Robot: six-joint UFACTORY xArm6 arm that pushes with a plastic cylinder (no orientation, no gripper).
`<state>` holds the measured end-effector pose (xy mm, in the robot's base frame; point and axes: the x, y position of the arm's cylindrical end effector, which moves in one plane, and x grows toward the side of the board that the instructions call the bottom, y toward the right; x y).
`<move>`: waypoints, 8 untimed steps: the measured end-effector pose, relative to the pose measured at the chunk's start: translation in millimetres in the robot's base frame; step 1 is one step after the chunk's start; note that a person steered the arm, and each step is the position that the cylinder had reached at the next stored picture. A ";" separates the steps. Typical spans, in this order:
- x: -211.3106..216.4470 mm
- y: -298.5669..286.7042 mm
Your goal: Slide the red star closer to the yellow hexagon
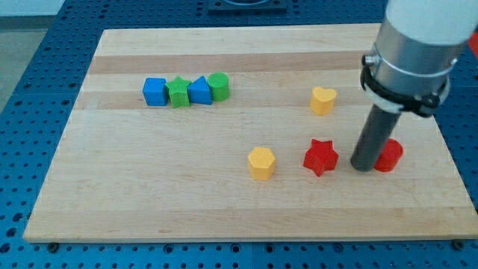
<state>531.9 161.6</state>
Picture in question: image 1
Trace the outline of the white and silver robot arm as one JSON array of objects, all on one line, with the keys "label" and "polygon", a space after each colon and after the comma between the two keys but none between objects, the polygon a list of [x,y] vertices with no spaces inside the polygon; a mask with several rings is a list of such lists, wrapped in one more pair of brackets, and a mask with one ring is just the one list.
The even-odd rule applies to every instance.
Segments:
[{"label": "white and silver robot arm", "polygon": [[363,57],[366,96],[391,114],[433,114],[450,92],[450,72],[476,27],[477,0],[390,0]]}]

